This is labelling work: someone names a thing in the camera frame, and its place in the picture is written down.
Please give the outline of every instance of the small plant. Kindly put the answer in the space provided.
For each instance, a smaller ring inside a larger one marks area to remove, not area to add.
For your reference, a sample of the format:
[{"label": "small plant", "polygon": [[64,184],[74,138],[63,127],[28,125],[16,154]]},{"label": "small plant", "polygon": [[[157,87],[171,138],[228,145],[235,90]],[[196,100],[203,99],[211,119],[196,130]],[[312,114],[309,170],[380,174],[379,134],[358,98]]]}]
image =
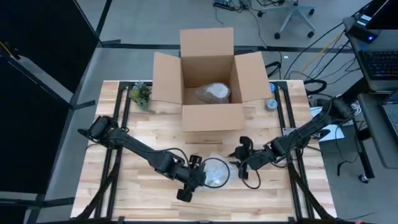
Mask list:
[{"label": "small plant", "polygon": [[129,92],[129,98],[136,102],[137,107],[142,111],[147,111],[149,106],[149,96],[152,93],[151,87],[144,82],[137,82]]}]

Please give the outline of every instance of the cardboard box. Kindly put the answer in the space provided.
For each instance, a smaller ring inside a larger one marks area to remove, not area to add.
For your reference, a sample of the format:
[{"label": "cardboard box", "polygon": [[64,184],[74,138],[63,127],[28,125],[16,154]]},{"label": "cardboard box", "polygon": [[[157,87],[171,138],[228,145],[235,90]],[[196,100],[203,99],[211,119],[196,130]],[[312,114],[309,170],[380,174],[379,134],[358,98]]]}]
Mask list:
[{"label": "cardboard box", "polygon": [[[233,29],[180,31],[181,58],[159,52],[154,58],[152,100],[182,106],[183,131],[243,129],[242,103],[271,97],[260,52],[234,56]],[[229,104],[208,104],[195,88],[228,85]]]}]

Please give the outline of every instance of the office chair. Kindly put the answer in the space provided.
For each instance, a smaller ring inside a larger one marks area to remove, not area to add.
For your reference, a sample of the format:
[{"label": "office chair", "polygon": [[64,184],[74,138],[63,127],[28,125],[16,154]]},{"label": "office chair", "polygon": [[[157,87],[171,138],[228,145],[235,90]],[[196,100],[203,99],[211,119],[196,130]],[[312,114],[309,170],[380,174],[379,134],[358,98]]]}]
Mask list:
[{"label": "office chair", "polygon": [[282,27],[280,28],[279,32],[276,32],[274,37],[275,39],[280,38],[280,33],[285,29],[286,24],[290,19],[296,15],[301,17],[304,20],[304,23],[311,28],[312,31],[310,31],[307,34],[307,37],[311,38],[314,35],[314,32],[316,30],[315,26],[308,20],[308,18],[301,12],[301,10],[304,9],[309,9],[310,12],[308,13],[309,16],[312,16],[314,13],[314,6],[299,6],[299,0],[288,0],[284,2],[287,4],[287,6],[277,6],[277,7],[269,7],[265,8],[257,13],[258,17],[261,17],[264,13],[270,12],[270,11],[285,11],[286,9],[290,9],[289,15],[287,15],[285,22],[282,24]]}]

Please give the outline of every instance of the plastic bag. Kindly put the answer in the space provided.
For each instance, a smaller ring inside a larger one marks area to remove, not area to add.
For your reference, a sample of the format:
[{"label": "plastic bag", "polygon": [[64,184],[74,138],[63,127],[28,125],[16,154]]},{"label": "plastic bag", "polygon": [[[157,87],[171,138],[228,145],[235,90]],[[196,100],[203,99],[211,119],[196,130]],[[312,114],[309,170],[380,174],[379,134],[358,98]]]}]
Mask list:
[{"label": "plastic bag", "polygon": [[[228,160],[226,160],[224,157],[222,157],[216,153],[211,153],[209,158],[221,159],[228,165],[229,179],[227,181],[227,184],[229,182],[231,182],[231,180],[235,179],[238,176],[238,168],[236,168],[235,166],[232,166],[228,162]],[[204,171],[206,172],[205,184],[212,186],[212,187],[220,186],[228,178],[228,170],[227,170],[225,164],[216,159],[210,159],[210,160],[206,161]]]},{"label": "plastic bag", "polygon": [[230,90],[224,83],[212,83],[195,90],[196,95],[211,104],[229,103]]}]

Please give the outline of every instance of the wooden table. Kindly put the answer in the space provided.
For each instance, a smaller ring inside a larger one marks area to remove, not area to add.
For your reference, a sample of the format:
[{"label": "wooden table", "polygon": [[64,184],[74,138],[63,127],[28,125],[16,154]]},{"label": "wooden table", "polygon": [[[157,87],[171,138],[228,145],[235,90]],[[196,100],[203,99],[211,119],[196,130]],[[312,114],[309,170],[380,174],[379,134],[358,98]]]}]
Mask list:
[{"label": "wooden table", "polygon": [[[295,122],[299,127],[311,119],[307,96],[302,81],[287,82]],[[118,85],[117,81],[103,83],[96,116],[113,115]],[[289,126],[283,93],[280,94],[285,122]],[[124,101],[122,100],[119,112],[119,124]],[[203,158],[211,153],[227,156],[239,145],[240,136],[249,136],[254,141],[254,148],[261,149],[262,144],[281,135],[278,113],[266,111],[264,100],[246,102],[243,106],[246,129],[239,131],[183,133],[181,106],[158,101],[153,101],[150,106],[155,113],[141,112],[132,102],[127,126],[131,136],[154,149],[178,147],[188,156],[198,154]],[[310,142],[310,145],[319,148],[315,141]],[[99,145],[87,150],[71,217],[82,212],[98,190],[105,153],[106,149]],[[306,148],[303,161],[310,190],[328,213],[336,216],[321,153]],[[287,169],[268,164],[261,168],[259,173],[262,180],[260,189],[248,189],[241,180],[234,177],[235,179],[222,189],[197,189],[192,202],[185,203],[176,199],[177,189],[182,187],[182,183],[159,175],[145,160],[123,149],[113,219],[125,216],[126,220],[145,221],[286,222],[287,217],[294,217]],[[257,185],[257,176],[253,172],[249,173],[248,183]],[[109,189],[104,197],[105,205],[108,195]],[[302,195],[300,199],[302,209],[305,210]],[[102,216],[105,216],[106,206],[102,212]]]}]

